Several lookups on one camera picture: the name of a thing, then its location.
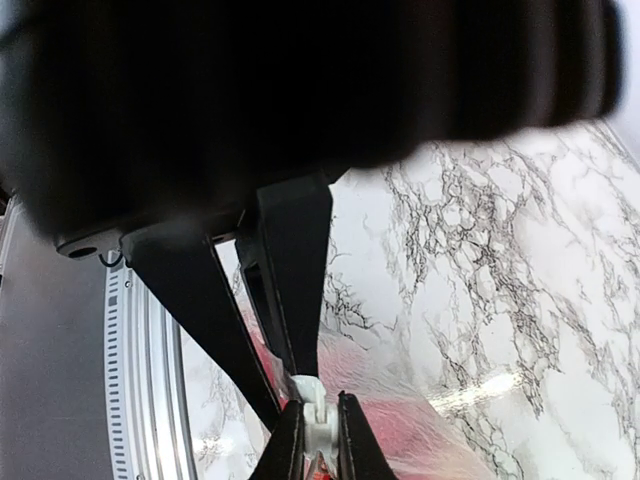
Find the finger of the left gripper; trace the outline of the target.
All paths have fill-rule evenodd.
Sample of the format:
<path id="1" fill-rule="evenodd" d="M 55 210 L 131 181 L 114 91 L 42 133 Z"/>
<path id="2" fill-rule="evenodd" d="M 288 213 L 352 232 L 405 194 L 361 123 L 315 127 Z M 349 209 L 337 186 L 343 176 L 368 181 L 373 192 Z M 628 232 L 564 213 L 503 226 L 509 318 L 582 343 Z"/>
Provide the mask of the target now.
<path id="1" fill-rule="evenodd" d="M 318 374 L 318 332 L 333 199 L 314 174 L 255 192 L 235 248 L 265 343 L 292 375 Z"/>

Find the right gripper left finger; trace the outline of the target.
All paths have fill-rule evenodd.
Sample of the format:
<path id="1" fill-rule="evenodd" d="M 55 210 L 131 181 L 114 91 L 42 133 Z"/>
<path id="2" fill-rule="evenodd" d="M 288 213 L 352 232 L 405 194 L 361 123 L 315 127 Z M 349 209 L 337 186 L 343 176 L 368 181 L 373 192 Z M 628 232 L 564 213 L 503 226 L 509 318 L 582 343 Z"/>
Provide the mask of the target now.
<path id="1" fill-rule="evenodd" d="M 301 480 L 304 475 L 303 405 L 289 401 L 250 480 Z"/>

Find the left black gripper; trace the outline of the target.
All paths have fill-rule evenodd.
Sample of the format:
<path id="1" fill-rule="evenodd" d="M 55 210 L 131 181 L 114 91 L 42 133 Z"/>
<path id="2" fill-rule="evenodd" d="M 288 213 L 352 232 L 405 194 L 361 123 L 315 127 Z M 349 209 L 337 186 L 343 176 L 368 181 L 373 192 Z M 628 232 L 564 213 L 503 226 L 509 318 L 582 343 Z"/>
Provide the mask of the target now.
<path id="1" fill-rule="evenodd" d="M 83 194 L 74 202 L 54 244 L 64 256 L 83 258 L 121 239 L 128 265 L 272 431 L 281 407 L 207 236 L 216 244 L 239 240 L 258 258 L 323 258 L 329 187 L 343 173 L 285 171 L 183 184 L 116 176 L 95 199 Z"/>

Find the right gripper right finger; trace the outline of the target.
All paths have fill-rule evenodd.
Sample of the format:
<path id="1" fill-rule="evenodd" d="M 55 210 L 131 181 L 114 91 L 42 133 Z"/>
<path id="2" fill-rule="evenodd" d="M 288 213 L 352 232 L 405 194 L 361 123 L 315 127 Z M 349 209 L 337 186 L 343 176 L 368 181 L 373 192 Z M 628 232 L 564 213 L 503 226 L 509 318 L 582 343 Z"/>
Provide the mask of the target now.
<path id="1" fill-rule="evenodd" d="M 354 394 L 339 394 L 338 417 L 338 478 L 397 480 Z"/>

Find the clear zip top bag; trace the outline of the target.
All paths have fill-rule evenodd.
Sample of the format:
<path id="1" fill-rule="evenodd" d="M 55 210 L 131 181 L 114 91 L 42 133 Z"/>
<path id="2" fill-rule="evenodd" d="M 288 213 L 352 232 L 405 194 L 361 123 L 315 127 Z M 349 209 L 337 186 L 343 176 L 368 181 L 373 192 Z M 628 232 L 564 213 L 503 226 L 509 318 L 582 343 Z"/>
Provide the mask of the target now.
<path id="1" fill-rule="evenodd" d="M 318 374 L 292 375 L 247 328 L 282 414 L 303 405 L 302 479 L 339 479 L 338 402 L 354 394 L 397 479 L 491 479 L 493 473 L 417 391 L 398 383 L 371 352 L 319 324 Z"/>

